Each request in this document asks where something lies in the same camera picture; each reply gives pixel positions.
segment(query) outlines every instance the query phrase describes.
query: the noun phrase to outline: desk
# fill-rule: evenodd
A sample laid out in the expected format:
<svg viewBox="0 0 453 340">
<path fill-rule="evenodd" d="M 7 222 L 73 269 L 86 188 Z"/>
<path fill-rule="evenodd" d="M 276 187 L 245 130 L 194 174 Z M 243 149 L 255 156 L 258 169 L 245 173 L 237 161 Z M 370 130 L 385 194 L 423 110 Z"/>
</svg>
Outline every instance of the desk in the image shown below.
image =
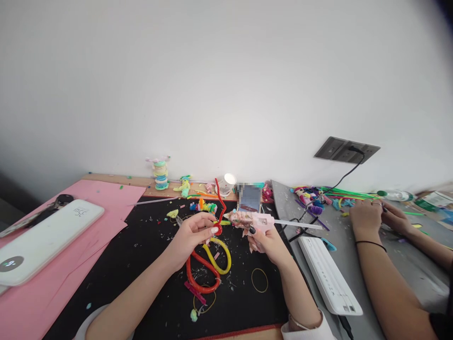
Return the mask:
<svg viewBox="0 0 453 340">
<path fill-rule="evenodd" d="M 140 177 L 132 177 L 127 178 L 126 176 L 110 176 L 105 174 L 86 174 L 82 179 L 85 180 L 98 180 L 104 181 L 109 183 L 117 183 L 121 185 L 132 185 L 138 187 L 145 187 L 147 188 L 143 196 L 153 196 L 153 197 L 180 197 L 181 193 L 173 191 L 174 187 L 179 187 L 180 184 L 178 183 L 170 183 L 169 189 L 163 191 L 157 191 L 154 188 L 154 180 L 150 178 L 140 178 Z M 196 194 L 196 190 L 200 189 L 206 191 L 206 187 L 202 184 L 198 187 L 198 183 L 194 183 L 189 191 L 189 194 Z M 233 192 L 226 198 L 223 198 L 226 201 L 237 201 L 237 196 Z M 259 331 L 255 333 L 248 333 L 248 334 L 241 334 L 236 335 L 233 337 L 224 338 L 227 340 L 251 340 L 251 339 L 258 339 L 258 340 L 267 340 L 267 339 L 283 339 L 280 329 L 269 329 L 265 331 Z"/>
<path fill-rule="evenodd" d="M 290 192 L 290 187 L 272 181 L 272 188 L 279 218 L 285 221 L 300 218 L 303 209 L 294 201 L 297 197 Z M 404 211 L 416 212 L 401 203 L 392 202 L 392 204 Z M 453 248 L 453 232 L 426 216 L 408 215 L 408 218 L 412 223 L 422 224 L 422 230 L 429 233 L 433 239 Z M 309 223 L 312 219 L 310 215 L 306 214 L 303 222 Z M 340 212 L 328 206 L 319 219 L 326 224 L 330 231 L 311 229 L 310 233 L 325 237 L 336 246 L 338 250 L 331 253 L 332 258 L 363 309 L 362 316 L 348 317 L 354 337 L 356 339 L 385 339 L 363 281 L 349 217 L 341 217 Z M 410 243 L 398 242 L 400 238 L 386 232 L 386 228 L 388 227 L 384 226 L 380 231 L 381 240 L 395 267 L 406 279 L 427 311 L 445 313 L 449 294 L 448 274 Z M 288 239 L 295 236 L 295 227 L 286 227 L 285 235 Z M 313 297 L 318 307 L 324 312 L 333 335 L 337 339 L 349 339 L 338 318 L 327 310 L 297 240 L 291 243 L 291 248 L 297 263 L 306 274 Z"/>
</svg>

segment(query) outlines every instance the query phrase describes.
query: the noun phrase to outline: black bracelet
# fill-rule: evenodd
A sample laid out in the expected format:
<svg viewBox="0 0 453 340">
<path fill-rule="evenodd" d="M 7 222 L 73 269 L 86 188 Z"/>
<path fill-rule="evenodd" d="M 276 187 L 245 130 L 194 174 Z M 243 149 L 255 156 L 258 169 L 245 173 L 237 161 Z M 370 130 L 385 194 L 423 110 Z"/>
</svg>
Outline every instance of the black bracelet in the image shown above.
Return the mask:
<svg viewBox="0 0 453 340">
<path fill-rule="evenodd" d="M 376 246 L 381 247 L 382 249 L 384 249 L 384 250 L 387 252 L 387 249 L 385 249 L 384 246 L 381 246 L 379 243 L 376 243 L 376 242 L 371 242 L 371 241 L 355 241 L 355 244 L 357 244 L 357 243 L 371 243 L 371 244 L 375 244 Z"/>
</svg>

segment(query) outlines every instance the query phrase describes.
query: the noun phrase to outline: pink glue gun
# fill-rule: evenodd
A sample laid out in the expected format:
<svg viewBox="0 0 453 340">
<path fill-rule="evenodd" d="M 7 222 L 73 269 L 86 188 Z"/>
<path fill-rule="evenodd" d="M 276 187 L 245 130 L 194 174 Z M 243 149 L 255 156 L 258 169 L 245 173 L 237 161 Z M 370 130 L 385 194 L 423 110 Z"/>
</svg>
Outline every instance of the pink glue gun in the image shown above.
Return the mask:
<svg viewBox="0 0 453 340">
<path fill-rule="evenodd" d="M 272 217 L 272 215 L 269 214 L 262 214 L 258 212 L 236 211 L 236 209 L 234 209 L 230 213 L 226 213 L 224 216 L 228 218 L 236 228 L 243 228 L 247 230 L 248 234 L 250 234 L 251 236 L 253 236 L 256 232 L 262 232 L 263 234 L 265 234 L 267 230 L 270 230 L 274 227 L 274 223 L 294 225 L 302 228 L 313 228 L 313 229 L 322 228 L 321 226 L 316 224 L 276 220 L 274 219 L 274 217 Z M 259 243 L 258 250 L 261 253 L 263 253 Z"/>
</svg>

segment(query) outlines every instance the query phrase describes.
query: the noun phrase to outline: gray desk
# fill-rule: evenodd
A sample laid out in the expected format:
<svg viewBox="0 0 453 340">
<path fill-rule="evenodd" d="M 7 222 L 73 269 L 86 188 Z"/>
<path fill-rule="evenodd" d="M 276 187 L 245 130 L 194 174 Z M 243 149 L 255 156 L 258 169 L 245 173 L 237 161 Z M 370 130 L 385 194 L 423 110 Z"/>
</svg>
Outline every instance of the gray desk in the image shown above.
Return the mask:
<svg viewBox="0 0 453 340">
<path fill-rule="evenodd" d="M 292 218 L 300 218 L 303 209 L 294 201 L 297 196 L 290 192 L 290 187 L 272 181 L 272 188 L 279 219 L 288 221 Z M 402 204 L 400 204 L 400 208 L 404 208 L 405 211 L 412 211 L 411 208 L 404 207 Z M 422 230 L 429 233 L 433 239 L 453 248 L 453 232 L 426 216 L 408 215 L 408 218 L 412 223 L 422 224 Z M 303 222 L 309 223 L 312 219 L 307 213 Z M 327 225 L 330 231 L 309 229 L 308 232 L 325 237 L 336 246 L 338 251 L 332 252 L 331 255 L 363 309 L 362 316 L 348 317 L 354 337 L 356 339 L 385 339 L 361 275 L 349 217 L 341 217 L 340 212 L 336 211 L 332 206 L 327 206 L 321 214 L 320 220 Z M 290 239 L 296 235 L 295 230 L 296 227 L 287 226 L 285 229 L 286 237 Z M 381 240 L 395 267 L 406 279 L 427 311 L 444 313 L 449 294 L 448 274 L 410 243 L 398 242 L 399 237 L 386 232 L 386 230 L 388 230 L 387 226 L 381 228 Z M 296 261 L 307 277 L 317 305 L 327 318 L 333 335 L 337 339 L 349 339 L 338 317 L 331 315 L 327 310 L 298 241 L 294 240 L 291 242 L 291 247 Z"/>
</svg>

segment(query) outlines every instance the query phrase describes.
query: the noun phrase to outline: bracelet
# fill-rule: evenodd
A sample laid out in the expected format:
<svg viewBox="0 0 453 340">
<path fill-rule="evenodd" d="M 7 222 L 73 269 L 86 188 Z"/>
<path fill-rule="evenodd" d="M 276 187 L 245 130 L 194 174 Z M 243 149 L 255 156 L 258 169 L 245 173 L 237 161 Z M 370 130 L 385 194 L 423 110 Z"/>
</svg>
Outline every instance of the bracelet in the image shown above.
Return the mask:
<svg viewBox="0 0 453 340">
<path fill-rule="evenodd" d="M 379 243 L 376 243 L 376 242 L 371 242 L 371 241 L 355 241 L 355 244 L 357 243 L 371 243 L 371 244 L 375 244 L 376 246 L 379 246 L 381 247 L 382 249 L 384 249 L 386 252 L 387 252 L 387 249 L 385 249 L 384 246 L 380 245 Z"/>
<path fill-rule="evenodd" d="M 291 320 L 291 321 L 293 321 L 293 322 L 296 324 L 297 327 L 302 328 L 304 331 L 310 330 L 310 328 L 307 328 L 307 327 L 305 327 L 304 325 L 298 323 L 296 320 L 294 320 L 294 318 L 293 318 L 293 316 L 291 315 L 291 313 L 288 313 L 288 319 Z"/>
</svg>

